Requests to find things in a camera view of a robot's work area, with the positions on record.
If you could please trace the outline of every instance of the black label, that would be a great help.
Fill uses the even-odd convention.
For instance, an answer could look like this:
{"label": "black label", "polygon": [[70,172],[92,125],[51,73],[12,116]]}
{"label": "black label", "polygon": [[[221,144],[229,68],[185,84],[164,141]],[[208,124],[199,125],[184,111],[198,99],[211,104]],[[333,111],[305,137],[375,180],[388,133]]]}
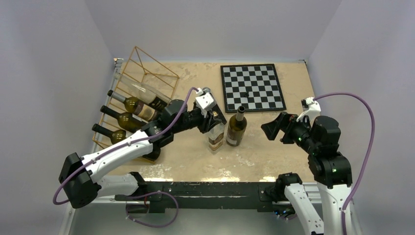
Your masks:
{"label": "black label", "polygon": [[149,106],[152,107],[155,110],[163,111],[163,109],[167,106],[166,101],[160,99],[158,96],[149,103]]}

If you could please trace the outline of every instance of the beige table surface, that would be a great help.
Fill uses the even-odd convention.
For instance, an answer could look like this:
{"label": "beige table surface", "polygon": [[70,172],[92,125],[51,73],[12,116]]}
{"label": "beige table surface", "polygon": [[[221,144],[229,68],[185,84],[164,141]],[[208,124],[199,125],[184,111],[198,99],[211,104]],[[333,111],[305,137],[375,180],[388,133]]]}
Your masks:
{"label": "beige table surface", "polygon": [[[220,66],[235,64],[244,63],[164,63],[180,76],[174,98],[184,99],[190,87],[209,87],[222,112],[225,112],[225,109]],[[144,63],[144,66],[153,73],[167,72],[156,63]],[[305,64],[275,63],[275,67],[285,99],[286,111],[300,114],[302,112],[300,101],[305,97],[314,96]],[[143,75],[140,67],[130,64],[125,71],[137,77]],[[195,94],[187,103],[189,110],[193,107],[194,97]],[[131,161],[115,169],[111,174],[121,175],[137,171],[146,180],[153,181],[249,182],[274,181],[279,174],[295,172],[304,182],[314,181],[308,169],[307,154],[303,150],[294,144],[280,143],[278,140],[282,137],[282,133],[276,141],[269,141],[260,129],[261,124],[274,120],[278,114],[279,112],[246,113],[248,127],[238,147],[224,143],[222,149],[212,155],[208,150],[207,136],[194,128],[175,134],[174,141],[162,148],[156,164]],[[232,115],[225,114],[225,117],[229,120]]]}

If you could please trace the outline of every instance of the chessboard border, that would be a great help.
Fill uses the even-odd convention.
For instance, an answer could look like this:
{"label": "chessboard border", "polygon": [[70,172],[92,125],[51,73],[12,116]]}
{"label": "chessboard border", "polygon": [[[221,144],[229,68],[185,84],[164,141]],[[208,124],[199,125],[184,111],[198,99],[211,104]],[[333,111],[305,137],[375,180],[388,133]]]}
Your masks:
{"label": "chessboard border", "polygon": [[272,111],[287,110],[287,107],[285,106],[284,96],[282,95],[282,88],[281,88],[281,85],[279,83],[277,70],[275,69],[275,64],[221,65],[222,91],[223,91],[223,101],[224,101],[224,104],[225,104],[225,113],[234,114],[234,113],[236,113],[236,109],[235,110],[229,110],[228,109],[228,102],[227,102],[227,99],[226,99],[226,87],[225,87],[225,78],[224,78],[224,74],[223,74],[224,73],[223,68],[244,67],[244,66],[272,66],[273,70],[274,70],[274,73],[275,73],[275,78],[276,78],[276,81],[277,81],[277,85],[279,87],[279,94],[280,94],[281,102],[282,102],[282,108],[261,108],[260,110],[258,110],[258,109],[246,109],[245,112],[247,112],[247,113],[261,113],[261,112],[272,112]]}

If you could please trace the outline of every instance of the wall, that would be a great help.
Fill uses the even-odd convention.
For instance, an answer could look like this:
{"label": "wall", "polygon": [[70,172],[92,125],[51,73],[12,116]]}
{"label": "wall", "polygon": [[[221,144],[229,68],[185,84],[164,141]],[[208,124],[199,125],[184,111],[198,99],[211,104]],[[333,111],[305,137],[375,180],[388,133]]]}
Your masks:
{"label": "wall", "polygon": [[55,235],[58,175],[91,149],[112,56],[83,0],[0,1],[0,54],[0,234]]}
{"label": "wall", "polygon": [[[317,95],[361,95],[376,118],[374,146],[355,194],[364,234],[413,234],[415,2],[343,0],[309,59]],[[321,102],[343,131],[341,151],[357,179],[370,120],[348,97]]]}
{"label": "wall", "polygon": [[161,60],[306,59],[341,0],[86,0],[110,52]]}

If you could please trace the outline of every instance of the chessboard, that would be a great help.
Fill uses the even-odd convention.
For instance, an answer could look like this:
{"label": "chessboard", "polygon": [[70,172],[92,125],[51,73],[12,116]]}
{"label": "chessboard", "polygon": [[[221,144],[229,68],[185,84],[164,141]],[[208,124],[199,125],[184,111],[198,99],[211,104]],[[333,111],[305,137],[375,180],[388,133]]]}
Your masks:
{"label": "chessboard", "polygon": [[221,66],[225,112],[286,110],[274,64]]}

